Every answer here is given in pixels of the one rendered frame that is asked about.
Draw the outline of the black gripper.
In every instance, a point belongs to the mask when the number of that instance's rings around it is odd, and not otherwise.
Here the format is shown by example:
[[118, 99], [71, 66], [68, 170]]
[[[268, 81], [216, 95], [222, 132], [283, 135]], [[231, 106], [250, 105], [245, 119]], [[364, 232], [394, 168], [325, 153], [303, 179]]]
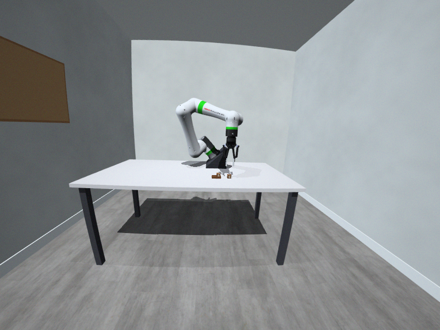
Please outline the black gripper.
[[[223, 157], [225, 157], [226, 166], [227, 166], [227, 157], [228, 157], [229, 149], [233, 150], [233, 166], [234, 166], [235, 158], [238, 157], [238, 148], [239, 148], [239, 145], [236, 144], [236, 138], [235, 137], [227, 137], [226, 144], [224, 144], [222, 146], [223, 146]], [[225, 147], [226, 146], [227, 146], [227, 152], [226, 152], [226, 156], [225, 156]], [[234, 153], [235, 146], [236, 146], [236, 155]]]

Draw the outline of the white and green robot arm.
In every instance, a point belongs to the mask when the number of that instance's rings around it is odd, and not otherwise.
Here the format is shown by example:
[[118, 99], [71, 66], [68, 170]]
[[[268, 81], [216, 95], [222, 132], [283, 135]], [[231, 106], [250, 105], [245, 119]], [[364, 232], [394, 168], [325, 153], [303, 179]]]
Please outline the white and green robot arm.
[[230, 138], [237, 137], [238, 126], [242, 124], [243, 116], [236, 111], [224, 110], [197, 98], [192, 98], [176, 108], [176, 115], [187, 141], [189, 155], [192, 158], [197, 158], [205, 153], [211, 161], [220, 151], [206, 136], [197, 140], [191, 116], [194, 112], [224, 120], [226, 122], [226, 136]]

